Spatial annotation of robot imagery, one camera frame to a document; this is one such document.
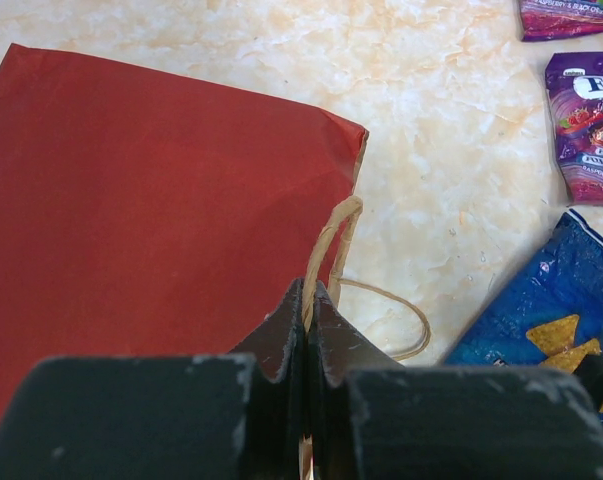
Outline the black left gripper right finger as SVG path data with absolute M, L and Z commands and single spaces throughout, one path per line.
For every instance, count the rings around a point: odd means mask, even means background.
M 603 425 L 579 379 L 539 367 L 407 368 L 308 287 L 318 479 L 603 479 Z

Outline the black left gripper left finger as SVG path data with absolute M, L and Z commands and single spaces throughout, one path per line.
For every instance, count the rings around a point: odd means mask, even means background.
M 303 283 L 231 352 L 56 357 L 0 422 L 0 479 L 297 479 Z

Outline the blue snack packet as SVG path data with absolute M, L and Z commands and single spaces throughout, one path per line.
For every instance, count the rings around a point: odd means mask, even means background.
M 589 354 L 603 359 L 603 237 L 570 209 L 443 362 L 573 373 Z

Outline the red paper bag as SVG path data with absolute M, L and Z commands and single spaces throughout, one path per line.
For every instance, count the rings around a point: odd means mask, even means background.
M 52 356 L 223 353 L 304 275 L 368 130 L 80 53 L 0 64 L 0 420 Z

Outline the purple berries candy packet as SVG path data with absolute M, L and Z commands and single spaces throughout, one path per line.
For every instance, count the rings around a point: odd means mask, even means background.
M 555 159 L 571 200 L 603 207 L 603 51 L 554 54 L 545 86 Z
M 603 33 L 603 0 L 521 0 L 517 4 L 524 42 Z

